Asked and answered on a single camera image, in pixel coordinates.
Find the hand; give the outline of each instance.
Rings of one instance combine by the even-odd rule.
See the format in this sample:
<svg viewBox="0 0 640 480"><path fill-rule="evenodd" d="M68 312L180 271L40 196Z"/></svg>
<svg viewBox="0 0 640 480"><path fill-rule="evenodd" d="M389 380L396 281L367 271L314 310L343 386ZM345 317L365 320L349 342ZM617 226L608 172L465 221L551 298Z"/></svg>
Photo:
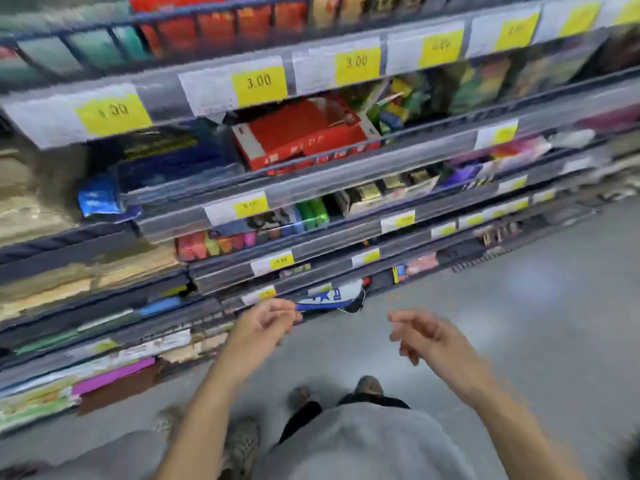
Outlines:
<svg viewBox="0 0 640 480"><path fill-rule="evenodd" d="M493 374L455 325L422 310L398 310L388 319L394 326L389 339L400 341L400 355L413 365L423 359L462 402L475 408L492 393Z"/></svg>
<svg viewBox="0 0 640 480"><path fill-rule="evenodd" d="M212 371L235 392L302 320L296 304L268 299L245 311L236 322Z"/></svg>

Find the grey floor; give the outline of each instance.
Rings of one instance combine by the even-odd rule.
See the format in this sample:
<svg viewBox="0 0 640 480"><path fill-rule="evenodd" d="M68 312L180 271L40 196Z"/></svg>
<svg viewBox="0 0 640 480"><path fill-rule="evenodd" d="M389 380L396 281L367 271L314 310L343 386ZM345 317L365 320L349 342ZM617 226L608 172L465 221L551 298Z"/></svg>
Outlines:
<svg viewBox="0 0 640 480"><path fill-rule="evenodd" d="M232 415L259 418L266 449L288 416L285 398L306 384L329 406L363 374L387 395L430 412L469 456L480 479L506 478L487 434L425 366L388 341L389 308L449 316L571 448L589 478L623 478L623 452L640 425L640 203L603 215L459 274L440 273L295 329L246 384ZM184 402L205 368L85 417L62 417L0 442L0 466L53 463L142 429Z"/></svg>

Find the forearm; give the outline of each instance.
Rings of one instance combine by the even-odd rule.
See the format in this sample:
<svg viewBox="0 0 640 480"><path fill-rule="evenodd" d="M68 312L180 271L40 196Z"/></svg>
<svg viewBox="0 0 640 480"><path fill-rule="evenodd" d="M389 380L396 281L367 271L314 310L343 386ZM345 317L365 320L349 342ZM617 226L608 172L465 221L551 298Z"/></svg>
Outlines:
<svg viewBox="0 0 640 480"><path fill-rule="evenodd" d="M215 365L193 397L156 480L211 480L220 473L234 387Z"/></svg>
<svg viewBox="0 0 640 480"><path fill-rule="evenodd" d="M569 458L553 448L534 414L509 393L496 389L474 408L510 480L586 480Z"/></svg>

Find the person's left hand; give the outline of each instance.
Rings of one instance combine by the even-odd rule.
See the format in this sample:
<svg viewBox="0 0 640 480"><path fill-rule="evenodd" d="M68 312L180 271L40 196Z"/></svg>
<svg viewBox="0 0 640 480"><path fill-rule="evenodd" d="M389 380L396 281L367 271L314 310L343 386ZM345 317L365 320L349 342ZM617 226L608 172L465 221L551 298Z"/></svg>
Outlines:
<svg viewBox="0 0 640 480"><path fill-rule="evenodd" d="M300 320L302 315L296 311L296 304L287 299L268 299L247 310L236 322L214 364L220 379L236 391Z"/></svg>

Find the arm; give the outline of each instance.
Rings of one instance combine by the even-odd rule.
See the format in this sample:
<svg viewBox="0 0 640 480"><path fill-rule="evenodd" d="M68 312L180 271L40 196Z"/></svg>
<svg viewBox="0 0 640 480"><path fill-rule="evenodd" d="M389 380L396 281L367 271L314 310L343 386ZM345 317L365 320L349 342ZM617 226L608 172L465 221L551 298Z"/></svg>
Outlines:
<svg viewBox="0 0 640 480"><path fill-rule="evenodd" d="M301 319L293 302L263 301L245 312L200 385L156 480L211 480L220 474L229 410L244 380Z"/></svg>
<svg viewBox="0 0 640 480"><path fill-rule="evenodd" d="M487 428L510 480L586 480L552 448L535 416L502 389L455 325L430 313L399 310L389 320L392 341L413 365L423 359L452 391L473 408Z"/></svg>

